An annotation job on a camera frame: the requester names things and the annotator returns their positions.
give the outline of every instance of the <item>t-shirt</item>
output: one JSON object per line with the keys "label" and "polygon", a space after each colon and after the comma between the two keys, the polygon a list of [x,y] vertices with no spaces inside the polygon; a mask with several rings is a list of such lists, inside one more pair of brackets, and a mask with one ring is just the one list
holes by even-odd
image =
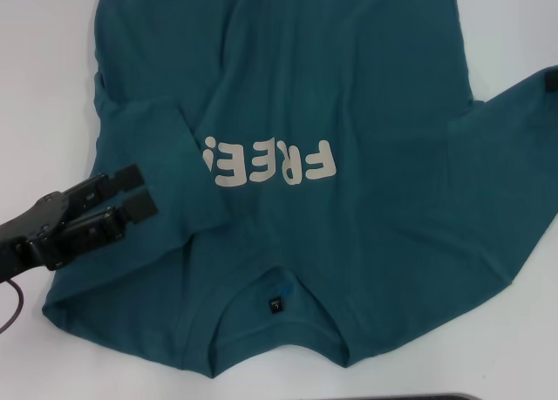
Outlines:
{"label": "t-shirt", "polygon": [[346,367],[497,295],[558,213],[556,69],[475,101],[456,0],[100,0],[95,40],[93,174],[137,164],[160,213],[57,272],[90,341]]}

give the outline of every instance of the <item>white surface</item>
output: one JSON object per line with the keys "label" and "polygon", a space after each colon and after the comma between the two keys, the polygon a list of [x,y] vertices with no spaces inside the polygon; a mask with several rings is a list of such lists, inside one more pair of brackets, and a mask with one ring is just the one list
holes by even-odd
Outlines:
{"label": "white surface", "polygon": [[[0,223],[89,173],[97,0],[0,0]],[[558,64],[558,0],[459,0],[473,90],[488,99]],[[100,348],[41,316],[44,269],[16,278],[26,303],[0,336],[2,399],[294,399],[465,392],[558,396],[558,221],[514,285],[390,354],[341,369],[284,347],[215,380]],[[0,285],[0,323],[16,307]]]}

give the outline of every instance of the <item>robotic arm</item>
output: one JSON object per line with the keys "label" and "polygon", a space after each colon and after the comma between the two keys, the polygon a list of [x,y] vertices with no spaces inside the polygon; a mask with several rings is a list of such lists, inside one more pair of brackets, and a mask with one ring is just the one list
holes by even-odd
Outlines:
{"label": "robotic arm", "polygon": [[157,214],[147,190],[119,207],[85,214],[120,191],[144,183],[136,165],[112,178],[100,174],[63,193],[44,196],[29,211],[0,226],[0,283],[35,267],[60,269],[80,254],[124,239],[130,221],[137,224]]}

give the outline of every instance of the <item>white letter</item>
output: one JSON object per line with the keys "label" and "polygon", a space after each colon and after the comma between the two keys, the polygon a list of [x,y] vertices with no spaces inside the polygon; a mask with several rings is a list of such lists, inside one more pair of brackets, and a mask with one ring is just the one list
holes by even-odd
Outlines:
{"label": "white letter", "polygon": [[265,152],[263,156],[257,156],[252,159],[254,166],[267,166],[268,169],[263,172],[252,172],[250,180],[252,182],[263,182],[276,174],[276,140],[275,138],[268,141],[256,141],[254,150]]}
{"label": "white letter", "polygon": [[306,171],[306,178],[309,180],[320,180],[321,178],[327,178],[337,173],[335,160],[333,160],[333,155],[331,154],[330,143],[326,140],[322,140],[318,145],[318,149],[319,153],[306,156],[306,163],[309,165],[317,165],[319,163],[322,164],[323,167]]}
{"label": "white letter", "polygon": [[[287,145],[281,140],[277,142],[277,147],[279,147],[279,150],[281,150],[282,155],[285,157],[285,160],[282,162],[282,176],[289,185],[300,184],[303,181],[303,163],[300,160],[298,147],[291,146],[287,151]],[[292,179],[287,174],[288,170],[292,173]]]}
{"label": "white letter", "polygon": [[[211,136],[206,138],[206,146],[214,149],[215,145],[217,143],[215,143],[215,139]],[[202,157],[203,159],[206,161],[206,165],[208,165],[209,168],[209,172],[211,172],[211,169],[213,169],[213,152],[209,149],[206,149],[203,151]]]}
{"label": "white letter", "polygon": [[218,159],[217,167],[223,171],[233,171],[233,176],[218,175],[215,183],[218,186],[240,186],[246,183],[246,169],[244,167],[244,147],[242,145],[230,145],[219,143],[219,150],[229,153],[232,159]]}

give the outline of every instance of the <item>teal t-shirt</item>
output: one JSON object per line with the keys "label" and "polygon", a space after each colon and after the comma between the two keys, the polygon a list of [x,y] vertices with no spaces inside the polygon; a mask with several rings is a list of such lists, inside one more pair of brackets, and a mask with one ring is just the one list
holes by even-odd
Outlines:
{"label": "teal t-shirt", "polygon": [[100,0],[95,39],[93,173],[137,164],[160,213],[57,272],[74,335],[349,366],[498,294],[558,213],[558,93],[474,101],[456,0]]}

